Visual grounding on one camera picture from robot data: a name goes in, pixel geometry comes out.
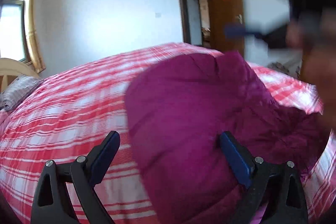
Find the silver pin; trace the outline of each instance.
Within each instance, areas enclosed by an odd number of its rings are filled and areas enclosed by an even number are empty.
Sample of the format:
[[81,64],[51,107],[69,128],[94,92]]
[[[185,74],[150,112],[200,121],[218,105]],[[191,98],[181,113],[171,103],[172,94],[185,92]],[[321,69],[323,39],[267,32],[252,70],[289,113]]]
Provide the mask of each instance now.
[[262,164],[264,162],[264,159],[262,157],[255,157],[255,162],[258,164]]
[[293,167],[295,166],[295,164],[294,164],[291,160],[289,160],[289,161],[287,162],[287,165],[288,165],[290,168],[293,168]]
[[85,162],[85,160],[86,160],[86,157],[85,157],[85,156],[79,156],[79,157],[77,158],[77,162]]
[[46,163],[45,163],[45,165],[47,166],[47,167],[50,167],[50,166],[52,166],[53,165],[53,161],[52,160],[48,160]]

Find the bed sheet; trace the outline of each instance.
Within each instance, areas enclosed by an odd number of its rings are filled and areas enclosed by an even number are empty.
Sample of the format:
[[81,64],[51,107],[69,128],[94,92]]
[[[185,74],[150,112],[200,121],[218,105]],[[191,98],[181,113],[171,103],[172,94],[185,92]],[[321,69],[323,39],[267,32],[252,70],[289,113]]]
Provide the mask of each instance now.
[[[160,60],[194,52],[222,53],[185,43],[169,43],[118,54],[47,78],[10,115],[0,137],[0,190],[23,223],[30,222],[35,188],[44,163],[70,162],[87,155],[116,130],[120,149],[103,182],[95,187],[117,224],[157,224],[137,165],[132,160],[124,93],[137,74]],[[274,98],[307,113],[321,111],[315,87],[279,72],[250,64]],[[320,160],[304,182],[310,220],[335,198],[336,141],[333,133]],[[81,223],[88,223],[75,190],[68,185]]]

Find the headboard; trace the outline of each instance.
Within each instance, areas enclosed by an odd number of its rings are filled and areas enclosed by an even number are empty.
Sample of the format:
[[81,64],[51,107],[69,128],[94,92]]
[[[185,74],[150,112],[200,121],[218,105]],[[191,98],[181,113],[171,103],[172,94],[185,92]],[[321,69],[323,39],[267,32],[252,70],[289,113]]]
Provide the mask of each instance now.
[[27,65],[9,58],[0,58],[0,83],[3,92],[13,80],[19,75],[28,75],[41,78]]

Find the purple cloth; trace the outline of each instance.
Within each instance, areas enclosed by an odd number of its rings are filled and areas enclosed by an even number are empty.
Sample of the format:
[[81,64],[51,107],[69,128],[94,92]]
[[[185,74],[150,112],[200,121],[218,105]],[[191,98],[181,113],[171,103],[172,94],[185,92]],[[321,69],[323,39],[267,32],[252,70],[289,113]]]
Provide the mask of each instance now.
[[226,130],[254,156],[295,162],[302,177],[329,134],[319,113],[279,105],[238,52],[160,62],[130,84],[133,157],[162,224],[223,224],[244,193],[218,145]]

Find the yellow curtain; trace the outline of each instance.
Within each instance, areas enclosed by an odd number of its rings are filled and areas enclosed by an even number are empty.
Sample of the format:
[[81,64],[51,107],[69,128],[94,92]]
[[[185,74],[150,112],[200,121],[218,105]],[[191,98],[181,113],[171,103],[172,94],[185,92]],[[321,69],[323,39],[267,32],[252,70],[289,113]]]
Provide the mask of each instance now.
[[31,62],[35,67],[35,71],[40,73],[45,70],[45,64],[41,55],[34,24],[34,0],[26,0],[25,2],[25,32]]

